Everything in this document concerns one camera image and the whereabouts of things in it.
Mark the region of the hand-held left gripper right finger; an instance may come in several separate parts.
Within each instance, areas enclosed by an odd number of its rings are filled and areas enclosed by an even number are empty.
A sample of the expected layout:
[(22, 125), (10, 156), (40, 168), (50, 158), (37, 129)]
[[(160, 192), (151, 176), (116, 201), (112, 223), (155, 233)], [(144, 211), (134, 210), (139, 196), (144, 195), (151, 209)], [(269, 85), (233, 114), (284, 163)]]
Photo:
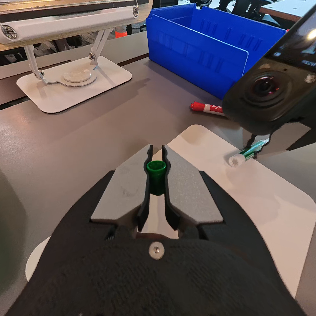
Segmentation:
[(188, 226), (223, 223), (201, 172), (168, 145), (162, 146), (162, 159), (167, 168), (164, 200), (170, 227), (185, 231)]

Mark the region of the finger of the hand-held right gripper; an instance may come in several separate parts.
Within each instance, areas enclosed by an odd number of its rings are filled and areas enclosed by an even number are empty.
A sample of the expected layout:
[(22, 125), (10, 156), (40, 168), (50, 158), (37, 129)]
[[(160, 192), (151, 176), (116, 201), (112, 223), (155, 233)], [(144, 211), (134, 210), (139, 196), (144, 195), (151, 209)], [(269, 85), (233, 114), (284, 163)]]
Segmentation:
[(257, 135), (242, 129), (243, 149), (249, 149), (255, 143)]
[(286, 152), (310, 130), (310, 127), (299, 122), (286, 123), (272, 134), (269, 144), (263, 147), (257, 158), (268, 158)]

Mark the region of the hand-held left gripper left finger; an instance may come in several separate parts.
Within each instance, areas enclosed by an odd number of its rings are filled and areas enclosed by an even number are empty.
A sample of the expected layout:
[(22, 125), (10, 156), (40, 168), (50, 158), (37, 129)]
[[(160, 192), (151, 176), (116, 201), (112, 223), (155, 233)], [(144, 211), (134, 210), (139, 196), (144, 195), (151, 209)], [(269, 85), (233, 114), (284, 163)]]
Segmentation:
[(148, 144), (116, 168), (91, 221), (142, 231), (149, 214), (149, 174), (153, 145)]

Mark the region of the green whiteboard marker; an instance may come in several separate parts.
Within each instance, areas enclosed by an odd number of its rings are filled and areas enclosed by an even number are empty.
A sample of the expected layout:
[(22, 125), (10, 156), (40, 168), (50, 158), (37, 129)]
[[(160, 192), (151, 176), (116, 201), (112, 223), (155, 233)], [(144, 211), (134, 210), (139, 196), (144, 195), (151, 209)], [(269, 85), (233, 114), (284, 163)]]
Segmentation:
[(262, 148), (268, 144), (270, 139), (264, 139), (256, 142), (255, 144), (251, 145), (250, 148), (244, 149), (243, 151), (231, 156), (228, 159), (228, 164), (233, 167), (239, 167), (244, 164), (246, 161), (254, 158), (257, 156), (259, 152), (261, 152)]

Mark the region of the green marker cap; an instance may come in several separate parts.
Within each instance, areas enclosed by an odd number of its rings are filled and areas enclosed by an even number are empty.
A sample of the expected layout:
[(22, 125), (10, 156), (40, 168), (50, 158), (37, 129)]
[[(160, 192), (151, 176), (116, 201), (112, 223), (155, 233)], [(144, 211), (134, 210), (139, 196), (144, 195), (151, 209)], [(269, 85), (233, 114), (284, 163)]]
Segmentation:
[(149, 175), (150, 194), (160, 196), (165, 193), (165, 174), (167, 165), (161, 160), (150, 161), (146, 165)]

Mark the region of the white whiteboard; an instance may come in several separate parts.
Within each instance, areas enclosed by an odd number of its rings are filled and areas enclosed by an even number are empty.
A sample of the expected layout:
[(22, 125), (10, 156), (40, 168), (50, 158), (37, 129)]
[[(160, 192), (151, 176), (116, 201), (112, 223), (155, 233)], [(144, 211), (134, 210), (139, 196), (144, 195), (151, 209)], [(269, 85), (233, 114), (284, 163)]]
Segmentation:
[(315, 226), (310, 196), (254, 159), (237, 168), (228, 166), (228, 157), (239, 150), (201, 125), (188, 127), (168, 145), (246, 211), (295, 298)]

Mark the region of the red whiteboard marker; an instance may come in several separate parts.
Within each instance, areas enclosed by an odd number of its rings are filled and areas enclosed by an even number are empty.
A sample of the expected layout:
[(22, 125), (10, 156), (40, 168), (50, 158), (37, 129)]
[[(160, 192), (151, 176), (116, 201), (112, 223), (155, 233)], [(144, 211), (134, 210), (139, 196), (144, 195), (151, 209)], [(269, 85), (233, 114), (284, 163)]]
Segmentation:
[(190, 108), (195, 112), (204, 112), (217, 116), (225, 116), (222, 107), (218, 105), (203, 104), (195, 101), (191, 104)]

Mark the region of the blue plastic bin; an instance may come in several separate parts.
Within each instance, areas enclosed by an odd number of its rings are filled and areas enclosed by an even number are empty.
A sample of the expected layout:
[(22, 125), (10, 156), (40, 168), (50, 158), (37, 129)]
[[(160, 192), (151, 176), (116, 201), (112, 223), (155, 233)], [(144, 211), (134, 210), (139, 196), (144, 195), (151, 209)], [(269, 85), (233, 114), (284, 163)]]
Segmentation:
[(196, 4), (152, 9), (149, 58), (223, 99), (286, 30)]

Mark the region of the white tablet stand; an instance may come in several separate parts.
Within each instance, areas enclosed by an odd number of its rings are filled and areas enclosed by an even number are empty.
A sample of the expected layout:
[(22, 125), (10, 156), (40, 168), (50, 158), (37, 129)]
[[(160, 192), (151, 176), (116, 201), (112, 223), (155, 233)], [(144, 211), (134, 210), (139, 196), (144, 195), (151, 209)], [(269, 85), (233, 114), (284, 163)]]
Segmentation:
[[(116, 26), (144, 20), (136, 6), (87, 13), (1, 22), (1, 48), (23, 47), (32, 74), (17, 80), (18, 87), (45, 113), (59, 113), (132, 79), (132, 74), (101, 56)], [(87, 57), (40, 70), (34, 44), (98, 31)]]

